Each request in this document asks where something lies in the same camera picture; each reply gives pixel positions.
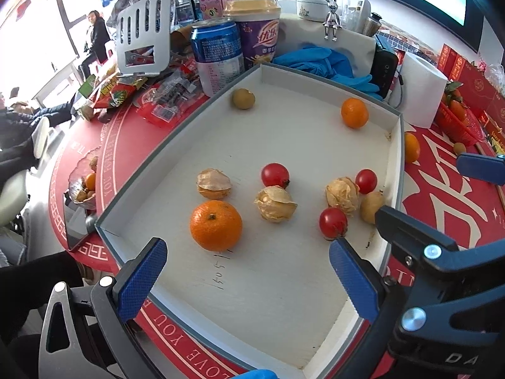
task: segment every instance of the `cherry tomato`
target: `cherry tomato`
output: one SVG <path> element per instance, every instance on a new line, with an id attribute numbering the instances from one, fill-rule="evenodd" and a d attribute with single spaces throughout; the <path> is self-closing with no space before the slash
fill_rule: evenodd
<path id="1" fill-rule="evenodd" d="M 356 175 L 354 182 L 359 187 L 360 193 L 367 194 L 372 192 L 377 186 L 377 175 L 372 170 L 361 170 Z"/>
<path id="2" fill-rule="evenodd" d="M 347 226 L 347 216 L 339 208 L 326 208 L 319 216 L 319 228 L 328 240 L 343 237 Z"/>
<path id="3" fill-rule="evenodd" d="M 289 185 L 289 171 L 284 165 L 268 164 L 261 170 L 261 180 L 265 186 L 278 185 L 286 188 Z"/>

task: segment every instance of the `metal shaker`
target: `metal shaker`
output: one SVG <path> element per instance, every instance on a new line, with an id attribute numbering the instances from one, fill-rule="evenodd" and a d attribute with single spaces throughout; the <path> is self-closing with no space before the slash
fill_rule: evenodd
<path id="1" fill-rule="evenodd" d="M 380 26 L 382 26 L 380 20 L 382 17 L 377 13 L 373 12 L 370 17 L 365 20 L 365 28 L 363 29 L 363 35 L 368 37 L 373 37 L 377 31 L 379 31 Z"/>

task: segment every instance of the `red table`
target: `red table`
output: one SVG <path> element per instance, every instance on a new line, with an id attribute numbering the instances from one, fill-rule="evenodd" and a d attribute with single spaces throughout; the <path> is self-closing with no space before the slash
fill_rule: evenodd
<path id="1" fill-rule="evenodd" d="M 68 186 L 68 176 L 76 163 L 88 151 L 102 146 L 97 172 L 97 210 L 102 213 L 107 204 L 158 144 L 201 104 L 195 104 L 183 117 L 166 128 L 156 127 L 136 113 L 132 105 L 124 106 L 107 125 L 79 121 L 57 158 L 50 185 L 50 220 L 55 233 L 67 247 L 62 220 L 61 195 Z M 488 244 L 505 237 L 505 212 L 496 188 L 486 182 L 461 177 L 455 168 L 451 142 L 436 126 L 431 129 L 412 128 L 421 144 L 418 162 L 406 166 L 403 208 L 423 222 L 438 228 L 458 241 L 463 248 Z M 474 147 L 469 150 L 477 152 Z M 489 154 L 490 148 L 483 144 Z M 95 235 L 76 253 L 76 260 L 95 269 L 117 272 L 117 265 Z M 413 283 L 412 273 L 391 258 L 387 273 L 404 285 Z M 217 356 L 187 335 L 174 321 L 146 300 L 137 322 L 161 351 L 191 379 L 226 379 L 244 369 Z M 362 337 L 358 333 L 348 353 Z M 384 357 L 376 374 L 385 372 L 390 359 Z"/>

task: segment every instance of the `barcode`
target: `barcode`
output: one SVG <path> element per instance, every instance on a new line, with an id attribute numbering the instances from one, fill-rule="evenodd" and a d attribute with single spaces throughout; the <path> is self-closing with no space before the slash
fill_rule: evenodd
<path id="1" fill-rule="evenodd" d="M 156 105 L 155 109 L 152 110 L 152 115 L 161 118 L 163 121 L 169 122 L 175 115 L 172 108 L 165 108 L 162 105 Z"/>

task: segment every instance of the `black phone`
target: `black phone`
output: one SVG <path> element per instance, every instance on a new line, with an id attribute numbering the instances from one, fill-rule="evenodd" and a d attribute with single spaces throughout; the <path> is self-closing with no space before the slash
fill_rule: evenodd
<path id="1" fill-rule="evenodd" d="M 68 250 L 74 252 L 95 232 L 96 212 L 89 213 L 70 199 L 69 190 L 63 193 L 63 219 Z"/>

